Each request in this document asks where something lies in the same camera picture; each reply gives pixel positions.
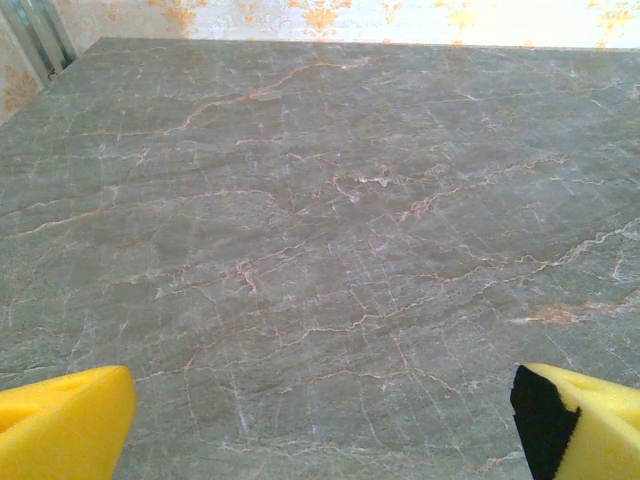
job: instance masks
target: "marble countertop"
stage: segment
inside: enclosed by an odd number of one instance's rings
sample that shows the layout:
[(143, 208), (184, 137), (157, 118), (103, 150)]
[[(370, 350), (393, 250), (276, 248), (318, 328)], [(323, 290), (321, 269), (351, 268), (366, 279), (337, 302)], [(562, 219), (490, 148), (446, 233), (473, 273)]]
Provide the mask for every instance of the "marble countertop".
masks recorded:
[(116, 480), (530, 478), (516, 367), (640, 380), (640, 55), (102, 39), (0, 128), (0, 389)]

